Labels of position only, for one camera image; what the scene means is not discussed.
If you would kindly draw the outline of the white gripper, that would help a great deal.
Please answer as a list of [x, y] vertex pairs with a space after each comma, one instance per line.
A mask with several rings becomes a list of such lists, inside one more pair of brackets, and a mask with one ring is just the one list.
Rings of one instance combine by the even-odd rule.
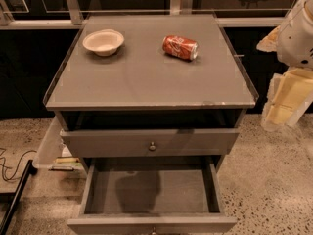
[[[256, 45], [263, 52], [276, 52], [280, 28], [277, 26]], [[313, 70], [290, 67], [283, 74], [275, 73], [270, 81], [261, 126], [276, 131], [294, 127], [313, 102]]]

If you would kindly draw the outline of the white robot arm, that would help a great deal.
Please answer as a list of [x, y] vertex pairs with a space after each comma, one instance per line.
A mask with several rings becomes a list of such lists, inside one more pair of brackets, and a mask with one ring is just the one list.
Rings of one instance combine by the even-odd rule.
[[275, 131], [295, 126], [313, 101], [313, 0], [299, 0], [256, 49], [275, 52], [288, 66], [270, 81], [262, 127]]

